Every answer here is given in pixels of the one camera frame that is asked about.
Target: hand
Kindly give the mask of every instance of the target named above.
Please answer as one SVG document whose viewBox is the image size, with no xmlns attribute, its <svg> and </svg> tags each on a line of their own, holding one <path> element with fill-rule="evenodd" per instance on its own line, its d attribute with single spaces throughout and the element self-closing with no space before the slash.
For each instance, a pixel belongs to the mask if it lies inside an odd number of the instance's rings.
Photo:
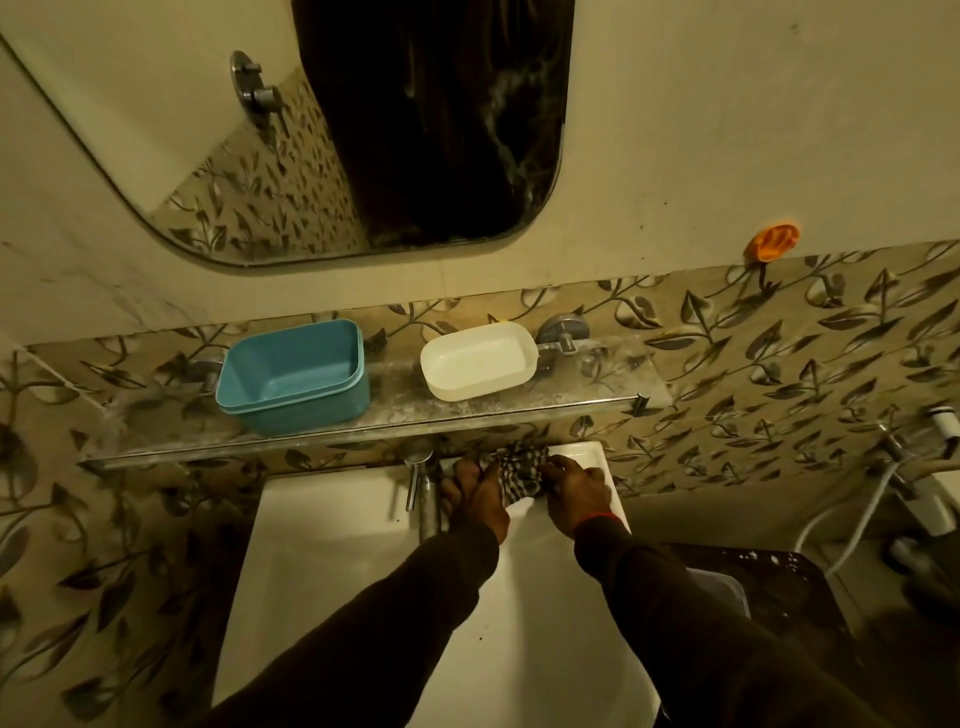
<svg viewBox="0 0 960 728">
<path fill-rule="evenodd" d="M 572 539 L 574 529 L 587 517 L 612 512 L 610 488 L 599 468 L 584 470 L 576 460 L 551 455 L 540 472 L 553 484 L 544 489 L 550 519 L 565 536 Z"/>
<path fill-rule="evenodd" d="M 450 528 L 463 523 L 483 523 L 490 527 L 499 544 L 507 538 L 510 516 L 500 500 L 497 481 L 498 463 L 484 473 L 473 459 L 462 457 L 453 466 L 454 478 L 444 478 L 440 484 L 444 499 L 441 507 L 450 521 Z"/>
</svg>

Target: dark sleeve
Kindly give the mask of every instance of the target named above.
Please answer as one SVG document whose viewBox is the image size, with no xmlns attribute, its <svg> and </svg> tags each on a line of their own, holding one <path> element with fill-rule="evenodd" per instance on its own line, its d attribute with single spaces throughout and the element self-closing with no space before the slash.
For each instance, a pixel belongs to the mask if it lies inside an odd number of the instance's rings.
<svg viewBox="0 0 960 728">
<path fill-rule="evenodd" d="M 496 537 L 479 523 L 433 537 L 200 725 L 406 725 L 498 556 Z"/>
<path fill-rule="evenodd" d="M 679 561 L 622 523 L 594 518 L 574 535 L 577 561 L 600 582 L 676 725 L 887 725 L 803 655 L 707 597 Z"/>
</svg>

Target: mirror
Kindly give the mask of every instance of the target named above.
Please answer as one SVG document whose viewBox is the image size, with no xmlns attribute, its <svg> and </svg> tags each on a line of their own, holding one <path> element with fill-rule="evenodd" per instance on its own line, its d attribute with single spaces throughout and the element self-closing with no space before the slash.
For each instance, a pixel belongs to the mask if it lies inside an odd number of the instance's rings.
<svg viewBox="0 0 960 728">
<path fill-rule="evenodd" d="M 131 206 L 242 267 L 528 225 L 560 165 L 572 26 L 573 0 L 0 6 L 7 49 Z"/>
</svg>

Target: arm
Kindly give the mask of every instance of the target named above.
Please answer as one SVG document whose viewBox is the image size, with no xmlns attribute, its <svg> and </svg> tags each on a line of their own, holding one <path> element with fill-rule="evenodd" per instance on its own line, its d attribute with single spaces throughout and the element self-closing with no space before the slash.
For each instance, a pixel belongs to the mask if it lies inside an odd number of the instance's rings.
<svg viewBox="0 0 960 728">
<path fill-rule="evenodd" d="M 671 720 L 719 728 L 877 728 L 855 695 L 694 583 L 684 565 L 636 539 L 610 512 L 603 473 L 553 456 L 550 516 L 603 587 L 620 633 Z"/>
<path fill-rule="evenodd" d="M 496 471 L 478 482 L 479 468 L 464 463 L 459 483 L 443 485 L 452 530 L 301 638 L 201 728 L 406 725 L 451 633 L 496 569 L 510 523 Z"/>
</svg>

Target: metal tap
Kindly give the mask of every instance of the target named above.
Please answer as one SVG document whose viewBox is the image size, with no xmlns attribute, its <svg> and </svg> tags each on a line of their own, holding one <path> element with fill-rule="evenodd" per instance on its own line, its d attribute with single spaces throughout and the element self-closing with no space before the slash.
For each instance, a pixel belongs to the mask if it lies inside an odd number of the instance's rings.
<svg viewBox="0 0 960 728">
<path fill-rule="evenodd" d="M 417 508 L 420 542 L 440 533 L 440 476 L 433 460 L 433 443 L 428 438 L 408 440 L 401 447 L 403 461 L 410 466 L 407 512 Z"/>
</svg>

